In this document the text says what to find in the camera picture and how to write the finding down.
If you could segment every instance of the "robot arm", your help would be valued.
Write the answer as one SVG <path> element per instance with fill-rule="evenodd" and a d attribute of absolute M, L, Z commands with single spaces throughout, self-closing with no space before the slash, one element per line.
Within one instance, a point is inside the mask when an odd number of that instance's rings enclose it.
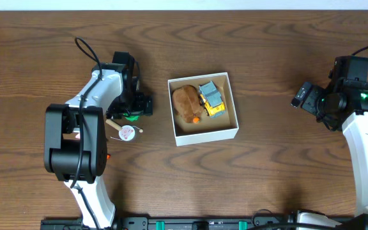
<path fill-rule="evenodd" d="M 356 184 L 356 215 L 368 214 L 368 59 L 337 57 L 326 89 L 303 84 L 291 105 L 316 116 L 348 142 Z"/>
<path fill-rule="evenodd" d="M 153 112 L 151 97 L 137 92 L 138 78 L 132 77 L 134 64 L 129 53 L 115 52 L 112 63 L 102 63 L 100 81 L 85 95 L 82 108 L 84 154 L 80 176 L 71 191 L 82 211 L 82 223 L 90 229 L 111 227 L 116 212 L 101 177 L 107 161 L 104 114 L 108 118 L 120 118 L 125 114 L 149 116 Z M 79 132 L 81 95 L 98 77 L 96 65 L 92 78 L 80 93 L 63 105 L 50 105 L 45 113 L 45 168 L 69 188 L 77 171 L 80 141 L 65 139 L 63 134 Z"/>
<path fill-rule="evenodd" d="M 351 114 L 342 125 L 356 186 L 356 215 L 368 214 L 368 112 Z"/>

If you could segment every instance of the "small orange object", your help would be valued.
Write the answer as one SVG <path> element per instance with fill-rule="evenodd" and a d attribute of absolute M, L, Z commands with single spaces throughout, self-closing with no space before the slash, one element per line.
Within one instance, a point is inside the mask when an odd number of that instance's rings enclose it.
<path fill-rule="evenodd" d="M 194 118 L 192 118 L 192 122 L 193 122 L 193 123 L 198 123 L 198 122 L 199 122 L 199 118 L 198 118 L 198 117 L 194 117 Z"/>

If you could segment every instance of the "white plastic casing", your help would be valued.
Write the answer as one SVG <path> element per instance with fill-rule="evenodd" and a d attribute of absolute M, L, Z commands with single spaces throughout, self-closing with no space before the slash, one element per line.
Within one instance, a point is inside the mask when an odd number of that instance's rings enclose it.
<path fill-rule="evenodd" d="M 70 187 L 72 180 L 65 182 L 67 187 Z M 115 205 L 110 201 L 107 195 L 106 186 L 101 176 L 97 176 L 93 184 L 89 184 L 86 181 L 77 181 L 74 188 L 71 189 L 73 195 L 76 198 L 77 204 L 82 211 L 83 224 L 90 228 L 95 228 L 95 223 L 83 202 L 82 195 L 78 193 L 76 188 L 83 189 L 84 195 L 88 200 L 93 214 L 95 215 L 99 227 L 101 229 L 111 226 L 113 218 L 116 213 Z"/>
<path fill-rule="evenodd" d="M 83 89 L 72 99 L 66 102 L 70 107 L 79 107 L 81 102 L 81 94 L 84 94 L 86 90 L 96 81 L 99 75 L 99 70 L 92 72 L 92 78 L 83 87 Z M 89 92 L 83 108 L 89 106 L 101 107 L 103 114 L 109 108 L 112 101 L 118 97 L 123 90 L 123 79 L 121 74 L 115 70 L 103 70 L 103 77 L 100 82 Z"/>
<path fill-rule="evenodd" d="M 298 223 L 316 224 L 316 225 L 327 226 L 327 227 L 335 227 L 341 224 L 340 222 L 331 220 L 324 215 L 308 213 L 308 212 L 299 213 L 298 219 L 296 221 Z M 306 227 L 297 227 L 296 229 L 297 230 L 310 230 Z"/>
<path fill-rule="evenodd" d="M 356 185 L 356 215 L 368 214 L 368 112 L 353 113 L 342 125 L 350 149 Z"/>

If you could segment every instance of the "green connector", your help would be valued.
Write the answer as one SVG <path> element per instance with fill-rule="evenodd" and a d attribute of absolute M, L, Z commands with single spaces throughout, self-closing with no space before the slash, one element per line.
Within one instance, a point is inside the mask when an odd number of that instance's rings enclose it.
<path fill-rule="evenodd" d="M 124 113 L 123 115 L 126 118 L 126 120 L 128 120 L 128 121 L 137 121 L 139 119 L 139 116 L 130 116 L 130 117 L 128 117 L 127 113 Z"/>
<path fill-rule="evenodd" d="M 164 221 L 156 222 L 156 230 L 164 230 Z"/>
<path fill-rule="evenodd" d="M 247 230 L 248 223 L 246 221 L 239 221 L 239 230 Z"/>

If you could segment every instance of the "black base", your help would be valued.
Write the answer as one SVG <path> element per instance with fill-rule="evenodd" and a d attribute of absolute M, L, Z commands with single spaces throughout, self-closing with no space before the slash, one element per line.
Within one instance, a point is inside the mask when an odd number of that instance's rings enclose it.
<path fill-rule="evenodd" d="M 120 98 L 114 99 L 106 111 L 107 119 L 121 119 L 122 117 L 153 115 L 153 97 L 136 92 L 130 108 L 126 103 L 120 102 Z"/>
<path fill-rule="evenodd" d="M 349 217 L 331 218 L 338 222 L 347 222 Z M 255 225 L 292 223 L 296 214 L 291 215 L 256 215 Z M 128 217 L 115 221 L 109 229 L 113 230 L 247 230 L 254 227 L 252 218 L 146 218 Z M 82 230 L 82 219 L 43 220 L 41 230 Z"/>

